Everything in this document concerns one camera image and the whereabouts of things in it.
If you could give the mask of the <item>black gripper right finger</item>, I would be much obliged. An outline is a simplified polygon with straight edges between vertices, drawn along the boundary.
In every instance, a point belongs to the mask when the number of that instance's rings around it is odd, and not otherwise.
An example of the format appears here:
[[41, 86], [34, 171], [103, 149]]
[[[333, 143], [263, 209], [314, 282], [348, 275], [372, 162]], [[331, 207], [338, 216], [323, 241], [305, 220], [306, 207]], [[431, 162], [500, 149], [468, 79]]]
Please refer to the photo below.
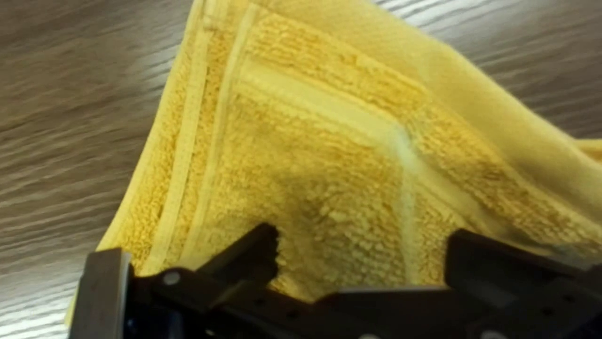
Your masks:
[[577, 279], [583, 269], [472, 233], [446, 241], [444, 282], [491, 307], [506, 307], [557, 279]]

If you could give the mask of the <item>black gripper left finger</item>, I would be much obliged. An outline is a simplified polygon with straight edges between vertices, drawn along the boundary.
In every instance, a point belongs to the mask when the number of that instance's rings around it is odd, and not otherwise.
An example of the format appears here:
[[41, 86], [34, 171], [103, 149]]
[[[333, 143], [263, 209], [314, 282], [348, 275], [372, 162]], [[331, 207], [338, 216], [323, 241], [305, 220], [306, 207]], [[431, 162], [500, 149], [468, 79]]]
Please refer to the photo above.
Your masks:
[[79, 280], [69, 339], [124, 339], [130, 256], [92, 252]]

